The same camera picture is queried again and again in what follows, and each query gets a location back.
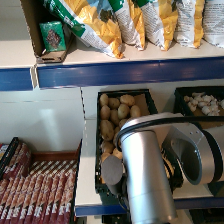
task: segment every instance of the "white wall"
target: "white wall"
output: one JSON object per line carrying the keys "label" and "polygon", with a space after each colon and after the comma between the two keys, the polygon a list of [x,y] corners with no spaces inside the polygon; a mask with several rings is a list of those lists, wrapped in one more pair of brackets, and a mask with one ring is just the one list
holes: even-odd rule
{"label": "white wall", "polygon": [[0,92],[0,142],[15,136],[33,150],[73,150],[84,127],[80,88]]}
{"label": "white wall", "polygon": [[174,107],[174,91],[177,87],[191,86],[215,86],[224,85],[224,79],[165,82],[165,83],[143,83],[135,85],[93,86],[82,87],[82,96],[86,119],[95,119],[97,116],[97,94],[103,91],[149,89],[159,113],[172,112]]}

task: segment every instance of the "white shelf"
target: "white shelf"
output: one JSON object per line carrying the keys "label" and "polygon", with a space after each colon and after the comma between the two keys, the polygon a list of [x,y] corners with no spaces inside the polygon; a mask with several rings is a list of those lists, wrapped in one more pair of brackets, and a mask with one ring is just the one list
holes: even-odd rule
{"label": "white shelf", "polygon": [[181,58],[203,58],[224,56],[224,49],[217,48],[202,40],[200,49],[182,47],[173,41],[168,51],[161,51],[155,45],[147,42],[144,51],[138,51],[135,47],[124,44],[124,58],[111,58],[93,47],[86,47],[81,41],[76,40],[68,51],[63,65],[111,63],[126,61],[166,60]]}
{"label": "white shelf", "polygon": [[30,68],[36,63],[24,19],[1,19],[0,32],[0,69]]}
{"label": "white shelf", "polygon": [[[100,195],[95,192],[96,120],[86,120],[79,164],[76,190],[76,206],[102,205]],[[184,181],[183,187],[174,191],[174,199],[211,197],[206,185],[193,186]]]}

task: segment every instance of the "basket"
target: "basket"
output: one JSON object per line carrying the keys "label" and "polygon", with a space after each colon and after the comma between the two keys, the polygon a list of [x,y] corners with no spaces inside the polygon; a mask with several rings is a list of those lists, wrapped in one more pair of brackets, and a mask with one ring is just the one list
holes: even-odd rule
{"label": "basket", "polygon": [[[103,141],[101,135],[100,135],[100,104],[99,99],[102,94],[107,94],[108,97],[120,97],[125,94],[129,94],[132,96],[137,96],[140,94],[145,95],[146,104],[148,107],[148,111],[150,114],[157,114],[157,109],[155,107],[154,101],[149,93],[148,89],[139,89],[139,90],[124,90],[124,91],[113,91],[113,92],[99,92],[98,93],[98,99],[97,99],[97,130],[96,130],[96,166],[95,166],[95,190],[96,193],[100,194],[101,200],[103,204],[118,204],[117,199],[114,195],[112,195],[107,188],[106,184],[101,183],[101,149],[100,145]],[[166,152],[165,149],[163,149],[166,157],[168,160],[170,160],[172,166],[175,168],[174,178],[173,178],[173,189],[177,187],[181,187],[183,183],[183,176],[181,173],[181,169],[179,167],[179,164],[177,160],[174,158],[173,155],[170,155],[169,152]]]}

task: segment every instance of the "black plastic crate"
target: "black plastic crate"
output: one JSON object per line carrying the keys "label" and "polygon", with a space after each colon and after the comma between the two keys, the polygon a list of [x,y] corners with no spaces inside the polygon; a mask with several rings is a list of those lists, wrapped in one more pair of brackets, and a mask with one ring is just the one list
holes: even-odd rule
{"label": "black plastic crate", "polygon": [[[99,98],[102,94],[107,94],[109,98],[116,98],[120,97],[125,94],[129,94],[132,96],[137,96],[140,94],[145,94],[146,103],[148,106],[148,111],[150,114],[157,114],[158,111],[155,107],[154,101],[149,93],[148,89],[140,89],[140,90],[122,90],[122,91],[112,91],[112,92],[99,92],[98,98],[97,98],[97,130],[96,130],[96,166],[95,166],[95,190],[96,193],[100,194],[101,200],[104,204],[118,204],[117,199],[112,195],[107,188],[106,184],[102,184],[100,181],[101,177],[101,149],[100,145],[103,141],[101,134],[100,134],[100,104],[99,104]],[[179,167],[179,164],[177,160],[174,158],[173,155],[169,154],[169,152],[166,152],[165,149],[163,149],[165,156],[167,159],[171,162],[171,164],[175,167],[174,177],[173,177],[173,189],[177,187],[181,187],[183,184],[183,176],[181,169]]]}
{"label": "black plastic crate", "polygon": [[1,160],[0,160],[0,180],[2,179],[2,176],[4,174],[5,167],[9,164],[18,145],[19,145],[19,139],[17,137],[14,137],[12,139],[12,141],[10,142],[3,157],[1,158]]}
{"label": "black plastic crate", "polygon": [[[217,100],[224,99],[224,87],[223,86],[198,86],[198,87],[182,87],[176,88],[175,90],[175,105],[174,105],[174,113],[181,113],[183,116],[206,116],[202,112],[200,114],[196,114],[191,112],[187,103],[184,101],[184,96],[192,96],[192,93],[202,93],[205,95],[213,95]],[[224,115],[224,110],[221,110],[220,115]],[[206,129],[214,126],[224,125],[222,122],[196,122],[194,123],[200,129]]]}
{"label": "black plastic crate", "polygon": [[190,210],[194,224],[224,223],[224,208]]}

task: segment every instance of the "plastic bag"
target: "plastic bag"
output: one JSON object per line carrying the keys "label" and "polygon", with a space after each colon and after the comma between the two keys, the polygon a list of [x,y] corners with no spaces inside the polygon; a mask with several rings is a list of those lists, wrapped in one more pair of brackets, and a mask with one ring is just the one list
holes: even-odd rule
{"label": "plastic bag", "polygon": [[177,10],[171,0],[137,0],[142,10],[146,37],[161,50],[167,51],[177,24]]}
{"label": "plastic bag", "polygon": [[204,35],[202,28],[204,0],[177,0],[176,5],[178,22],[174,39],[182,46],[199,48]]}
{"label": "plastic bag", "polygon": [[224,1],[205,0],[204,39],[212,45],[224,48]]}
{"label": "plastic bag", "polygon": [[52,14],[68,24],[83,42],[111,57],[123,57],[120,29],[107,0],[40,1]]}
{"label": "plastic bag", "polygon": [[141,9],[133,0],[109,0],[118,20],[122,40],[135,45],[138,50],[145,47],[145,27]]}

